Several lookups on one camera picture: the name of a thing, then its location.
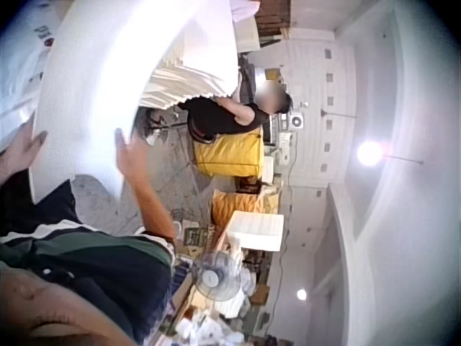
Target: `light bulb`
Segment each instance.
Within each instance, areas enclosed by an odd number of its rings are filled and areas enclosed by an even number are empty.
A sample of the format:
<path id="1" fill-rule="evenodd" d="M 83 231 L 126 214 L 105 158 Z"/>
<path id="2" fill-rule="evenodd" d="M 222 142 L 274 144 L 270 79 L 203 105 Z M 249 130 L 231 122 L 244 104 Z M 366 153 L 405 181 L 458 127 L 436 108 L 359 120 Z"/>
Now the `light bulb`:
<path id="1" fill-rule="evenodd" d="M 381 145 L 376 142 L 364 142 L 357 151 L 357 157 L 364 166 L 374 166 L 381 161 Z"/>
<path id="2" fill-rule="evenodd" d="M 308 293 L 305 290 L 299 290 L 296 296 L 300 301 L 305 301 L 308 297 Z"/>

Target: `black shirt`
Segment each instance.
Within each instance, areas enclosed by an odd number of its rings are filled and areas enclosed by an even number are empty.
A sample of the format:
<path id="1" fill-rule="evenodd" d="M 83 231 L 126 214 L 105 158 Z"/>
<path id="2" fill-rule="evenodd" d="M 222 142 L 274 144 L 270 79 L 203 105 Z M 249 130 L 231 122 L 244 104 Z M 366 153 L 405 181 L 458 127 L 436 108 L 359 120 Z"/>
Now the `black shirt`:
<path id="1" fill-rule="evenodd" d="M 237 123 L 233 113 L 204 97 L 190 99 L 182 104 L 181 108 L 189 111 L 189 116 L 194 119 L 194 126 L 200 132 L 206 136 L 214 136 L 247 133 L 269 121 L 269 115 L 256 104 L 249 103 L 246 106 L 254 111 L 253 121 L 246 126 Z"/>

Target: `yellow sack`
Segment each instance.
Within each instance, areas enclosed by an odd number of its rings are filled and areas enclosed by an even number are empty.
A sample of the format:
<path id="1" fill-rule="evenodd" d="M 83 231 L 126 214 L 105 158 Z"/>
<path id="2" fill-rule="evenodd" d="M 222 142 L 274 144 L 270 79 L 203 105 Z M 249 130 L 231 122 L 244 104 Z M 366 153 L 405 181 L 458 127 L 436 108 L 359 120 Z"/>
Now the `yellow sack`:
<path id="1" fill-rule="evenodd" d="M 235 210 L 263 213 L 263 209 L 263 200 L 258 195 L 225 193 L 219 190 L 213 193 L 211 213 L 217 232 L 225 229 Z"/>
<path id="2" fill-rule="evenodd" d="M 240 135 L 220 136 L 210 145 L 194 142 L 194 150 L 197 168 L 205 174 L 262 176 L 262 127 Z"/>

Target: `cable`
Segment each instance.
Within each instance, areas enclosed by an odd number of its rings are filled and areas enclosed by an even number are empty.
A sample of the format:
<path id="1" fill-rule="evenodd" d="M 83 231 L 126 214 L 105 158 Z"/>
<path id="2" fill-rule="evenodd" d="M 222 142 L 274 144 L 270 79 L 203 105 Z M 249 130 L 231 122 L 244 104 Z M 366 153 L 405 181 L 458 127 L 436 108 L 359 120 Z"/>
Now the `cable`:
<path id="1" fill-rule="evenodd" d="M 280 291 L 282 289 L 282 279 L 283 279 L 283 275 L 284 275 L 282 259 L 283 259 L 283 256 L 288 251 L 287 240 L 288 240 L 288 236 L 290 235 L 290 219 L 291 219 L 291 216 L 293 214 L 293 188 L 290 185 L 290 178 L 291 178 L 291 174 L 292 174 L 292 171 L 293 171 L 293 167 L 295 166 L 296 161 L 297 161 L 297 133 L 293 132 L 292 134 L 296 135 L 296 136 L 295 136 L 295 155 L 294 155 L 293 163 L 291 164 L 290 170 L 288 171 L 288 179 L 287 179 L 287 186 L 290 189 L 290 212 L 288 213 L 288 216 L 287 216 L 288 229 L 287 229 L 287 235 L 285 236 L 285 240 L 283 242 L 284 249 L 283 249 L 283 251 L 282 251 L 282 253 L 280 255 L 280 258 L 279 258 L 279 266 L 280 266 L 279 287 L 277 288 L 277 295 L 275 296 L 274 307 L 272 308 L 272 313 L 271 313 L 271 316 L 270 316 L 269 323 L 267 324 L 267 328 L 266 328 L 266 332 L 264 333 L 264 336 L 267 335 L 267 332 L 269 331 L 269 328 L 271 327 L 272 322 L 274 321 L 274 318 L 275 318 L 275 309 L 277 307 L 277 303 L 279 302 Z"/>

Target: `wire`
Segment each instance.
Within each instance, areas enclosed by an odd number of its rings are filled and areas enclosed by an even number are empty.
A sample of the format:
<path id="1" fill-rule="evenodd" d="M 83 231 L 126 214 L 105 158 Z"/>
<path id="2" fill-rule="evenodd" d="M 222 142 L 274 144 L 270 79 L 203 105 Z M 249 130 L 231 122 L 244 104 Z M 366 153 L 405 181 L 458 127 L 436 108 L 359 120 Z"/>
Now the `wire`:
<path id="1" fill-rule="evenodd" d="M 282 279 L 283 279 L 283 275 L 284 275 L 282 260 L 283 260 L 283 256 L 288 251 L 287 240 L 288 240 L 288 236 L 290 235 L 290 219 L 291 219 L 291 216 L 293 214 L 293 188 L 290 185 L 290 178 L 291 178 L 291 174 L 293 172 L 293 167 L 295 166 L 296 161 L 297 161 L 297 133 L 293 132 L 292 134 L 296 135 L 296 136 L 295 136 L 295 145 L 294 145 L 295 155 L 294 155 L 294 158 L 293 158 L 293 163 L 291 163 L 290 170 L 288 171 L 288 179 L 287 179 L 287 186 L 288 186 L 288 188 L 290 190 L 290 211 L 289 211 L 288 216 L 287 216 L 287 225 L 288 225 L 287 227 L 288 227 L 288 229 L 287 229 L 287 235 L 285 236 L 285 240 L 283 242 L 284 249 L 283 249 L 283 251 L 282 251 L 282 253 L 280 255 L 280 258 L 279 258 L 279 266 L 280 266 L 279 286 L 277 288 L 277 295 L 275 296 L 274 307 L 272 308 L 272 313 L 271 313 L 271 316 L 270 316 L 270 320 L 269 320 L 269 323 L 267 324 L 265 336 L 267 335 L 267 333 L 269 331 L 269 328 L 271 327 L 272 322 L 274 321 L 275 309 L 277 308 L 277 303 L 279 302 L 279 297 L 280 297 L 280 291 L 282 289 Z"/>

